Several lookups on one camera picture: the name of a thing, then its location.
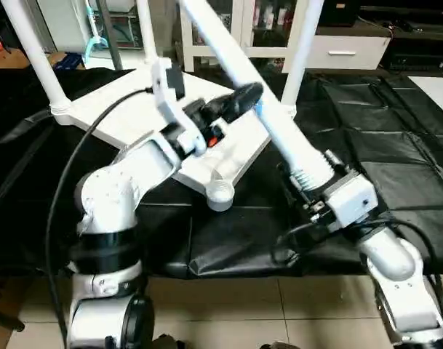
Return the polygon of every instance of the black tablecloth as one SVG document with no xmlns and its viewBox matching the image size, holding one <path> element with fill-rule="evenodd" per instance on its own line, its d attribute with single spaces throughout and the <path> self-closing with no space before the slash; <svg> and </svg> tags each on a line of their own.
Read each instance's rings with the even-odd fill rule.
<svg viewBox="0 0 443 349">
<path fill-rule="evenodd" d="M 123 73 L 97 69 L 59 72 L 58 77 L 75 98 Z M 280 94 L 284 77 L 268 83 Z M 322 151 L 332 149 L 374 182 L 382 214 L 421 227 L 443 272 L 443 111 L 402 77 L 306 76 L 298 101 L 295 120 L 310 141 Z M 0 270 L 42 268 L 52 193 L 83 134 L 52 119 L 16 129 L 46 106 L 31 70 L 0 71 L 0 140 L 5 140 L 0 143 Z M 9 140 L 13 129 L 17 137 Z M 58 265 L 67 260 L 80 218 L 72 199 L 76 182 L 115 154 L 93 139 L 73 166 L 54 224 Z M 274 146 L 267 146 L 239 181 L 234 205 L 224 213 L 211 212 L 203 196 L 174 180 L 149 193 L 137 209 L 149 272 L 177 278 L 363 272 L 358 254 L 340 236 L 293 263 L 282 262 L 301 246 L 273 249 L 278 236 L 300 222 L 287 205 L 276 169 L 280 162 Z M 419 238 L 405 233 L 426 254 Z"/>
</svg>

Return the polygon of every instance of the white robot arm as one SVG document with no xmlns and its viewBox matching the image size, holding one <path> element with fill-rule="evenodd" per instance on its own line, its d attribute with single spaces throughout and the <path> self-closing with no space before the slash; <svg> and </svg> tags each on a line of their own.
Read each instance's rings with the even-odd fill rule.
<svg viewBox="0 0 443 349">
<path fill-rule="evenodd" d="M 319 15 L 323 0 L 310 2 Z M 195 101 L 183 110 L 176 103 L 181 80 L 173 75 L 175 67 L 168 59 L 155 57 L 154 49 L 146 50 L 153 63 L 156 104 L 168 126 L 141 138 L 110 166 L 93 172 L 78 186 L 84 217 L 78 225 L 79 243 L 71 252 L 78 273 L 73 277 L 68 347 L 131 349 L 150 345 L 153 308 L 138 291 L 143 267 L 133 230 L 135 209 L 145 193 L 175 173 L 187 156 L 202 155 L 208 145 L 223 138 L 224 116 L 237 117 L 255 106 L 258 119 L 285 160 L 290 190 L 303 200 L 310 221 L 327 226 L 330 232 L 359 227 L 353 229 L 357 231 L 353 241 L 366 256 L 378 309 L 392 343 L 443 348 L 443 305 L 425 282 L 420 252 L 390 227 L 366 225 L 378 206 L 373 184 L 348 170 L 332 152 L 321 153 L 310 144 L 205 0 L 179 3 L 237 90 L 210 103 Z M 12 0 L 3 0 L 3 4 L 10 17 L 19 19 L 13 25 L 47 91 L 52 113 L 61 121 L 71 103 L 49 63 L 41 58 L 43 52 L 33 31 L 23 35 L 23 28 L 30 25 L 26 16 L 17 16 L 21 8 Z M 312 37 L 314 28 L 308 32 Z"/>
</svg>

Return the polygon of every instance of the electronic equipment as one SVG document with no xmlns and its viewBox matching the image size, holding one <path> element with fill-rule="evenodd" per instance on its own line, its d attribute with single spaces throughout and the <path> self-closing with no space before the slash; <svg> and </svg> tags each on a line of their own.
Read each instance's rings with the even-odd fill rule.
<svg viewBox="0 0 443 349">
<path fill-rule="evenodd" d="M 443 20 L 443 0 L 361 0 L 361 14 L 376 17 L 407 17 L 414 20 Z"/>
<path fill-rule="evenodd" d="M 324 27 L 351 27 L 360 10 L 360 0 L 325 0 L 319 25 Z"/>
<path fill-rule="evenodd" d="M 394 39 L 380 64 L 394 71 L 443 71 L 443 41 Z"/>
</svg>

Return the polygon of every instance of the floor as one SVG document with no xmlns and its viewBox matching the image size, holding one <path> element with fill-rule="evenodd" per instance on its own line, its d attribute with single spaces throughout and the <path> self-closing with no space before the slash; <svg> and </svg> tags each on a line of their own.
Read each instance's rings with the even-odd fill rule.
<svg viewBox="0 0 443 349">
<path fill-rule="evenodd" d="M 60 282 L 65 309 L 71 284 Z M 275 340 L 302 349 L 392 348 L 366 276 L 179 281 L 152 278 L 155 336 L 167 333 L 193 349 L 251 348 Z M 47 283 L 36 281 L 20 312 L 24 332 L 7 349 L 61 348 Z"/>
</svg>

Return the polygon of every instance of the black cable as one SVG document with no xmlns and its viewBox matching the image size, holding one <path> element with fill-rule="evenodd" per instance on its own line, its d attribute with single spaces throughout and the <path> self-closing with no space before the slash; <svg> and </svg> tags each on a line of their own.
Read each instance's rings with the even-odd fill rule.
<svg viewBox="0 0 443 349">
<path fill-rule="evenodd" d="M 100 116 L 93 122 L 92 125 L 90 125 L 89 129 L 85 132 L 85 134 L 82 136 L 79 143 L 77 143 L 76 147 L 73 150 L 73 153 L 69 157 L 68 162 L 66 163 L 63 172 L 61 173 L 60 180 L 58 181 L 58 185 L 56 187 L 55 194 L 52 199 L 52 204 L 49 208 L 48 212 L 48 219 L 47 219 L 47 228 L 45 231 L 45 264 L 47 269 L 47 277 L 48 277 L 48 287 L 49 287 L 49 293 L 50 297 L 52 298 L 53 302 L 53 308 L 55 310 L 55 315 L 58 320 L 58 326 L 60 327 L 61 336 L 63 337 L 63 344 L 64 348 L 67 348 L 67 337 L 68 337 L 68 328 L 66 326 L 65 318 L 64 318 L 64 312 L 63 312 L 63 306 L 61 304 L 61 300 L 58 296 L 58 290 L 57 290 L 57 284 L 55 280 L 55 274 L 53 273 L 52 268 L 52 256 L 51 256 L 51 227 L 52 227 L 52 221 L 53 221 L 53 215 L 55 214 L 56 206 L 58 199 L 60 197 L 61 190 L 63 189 L 63 186 L 65 184 L 66 177 L 68 176 L 69 170 L 71 169 L 71 165 L 76 158 L 77 154 L 79 153 L 81 147 L 85 143 L 88 137 L 97 129 L 100 122 L 103 121 L 103 119 L 119 104 L 127 100 L 128 98 L 131 98 L 134 95 L 137 95 L 139 93 L 151 93 L 151 88 L 147 89 L 138 89 L 134 92 L 129 93 L 128 95 L 125 95 L 121 98 L 119 98 L 116 102 L 114 102 L 112 105 L 107 107 L 105 111 L 103 111 Z"/>
<path fill-rule="evenodd" d="M 438 300 L 439 308 L 441 310 L 441 315 L 443 318 L 443 282 L 442 278 L 437 272 L 439 269 L 439 261 L 438 256 L 436 255 L 436 251 L 431 243 L 429 237 L 415 224 L 410 222 L 405 222 L 403 220 L 398 220 L 396 218 L 391 219 L 378 219 L 378 220 L 370 220 L 368 222 L 362 222 L 353 225 L 351 228 L 368 228 L 374 227 L 376 225 L 403 225 L 405 227 L 410 228 L 414 233 L 418 235 L 423 244 L 425 245 L 426 250 L 428 251 L 428 256 L 431 263 L 432 273 L 434 275 L 434 282 L 430 276 L 428 276 L 428 281 L 430 281 L 431 286 L 433 287 L 434 294 Z"/>
</svg>

